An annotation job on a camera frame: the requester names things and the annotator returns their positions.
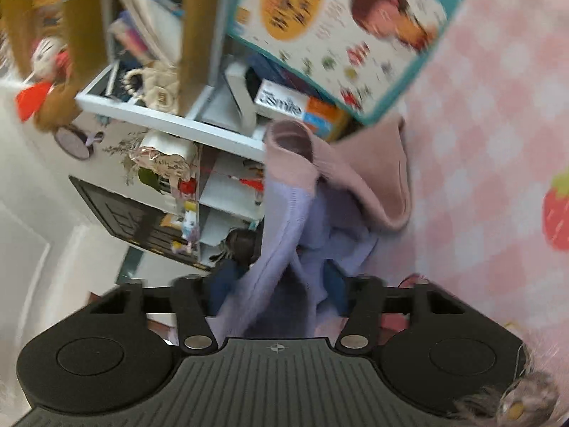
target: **crosshair logo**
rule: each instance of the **crosshair logo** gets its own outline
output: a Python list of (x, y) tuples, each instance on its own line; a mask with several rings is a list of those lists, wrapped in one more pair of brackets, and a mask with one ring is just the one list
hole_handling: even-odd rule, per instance
[(275, 353), (280, 353), (286, 349), (286, 347), (280, 343), (275, 343), (267, 348), (271, 349), (271, 351), (274, 351)]

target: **small box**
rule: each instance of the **small box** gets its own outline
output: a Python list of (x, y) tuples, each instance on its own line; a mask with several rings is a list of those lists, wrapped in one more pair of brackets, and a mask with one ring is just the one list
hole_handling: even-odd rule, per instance
[(325, 141), (339, 137), (351, 116), (335, 105), (264, 79), (255, 97), (257, 113), (273, 120), (296, 119)]

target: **ribbed gray panel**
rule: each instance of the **ribbed gray panel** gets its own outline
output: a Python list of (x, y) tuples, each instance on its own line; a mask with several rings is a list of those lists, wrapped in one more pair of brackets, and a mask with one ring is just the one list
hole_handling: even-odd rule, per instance
[[(274, 351), (276, 345), (284, 348)], [(36, 408), (18, 427), (449, 427), (392, 394), (363, 358), (325, 339), (241, 341), (185, 359), (152, 398), (102, 416)]]

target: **gingham pattern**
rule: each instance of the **gingham pattern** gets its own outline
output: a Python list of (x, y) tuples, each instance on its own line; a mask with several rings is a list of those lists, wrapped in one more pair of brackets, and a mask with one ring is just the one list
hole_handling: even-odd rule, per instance
[(569, 0), (464, 0), (405, 98), (413, 213), (370, 268), (539, 331), (569, 374), (569, 252), (542, 233), (569, 167)]

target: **strawberry print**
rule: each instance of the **strawberry print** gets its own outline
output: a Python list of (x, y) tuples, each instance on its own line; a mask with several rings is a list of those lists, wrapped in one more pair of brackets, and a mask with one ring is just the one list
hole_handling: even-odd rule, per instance
[(554, 249), (569, 251), (569, 170), (553, 178), (543, 199), (543, 233)]

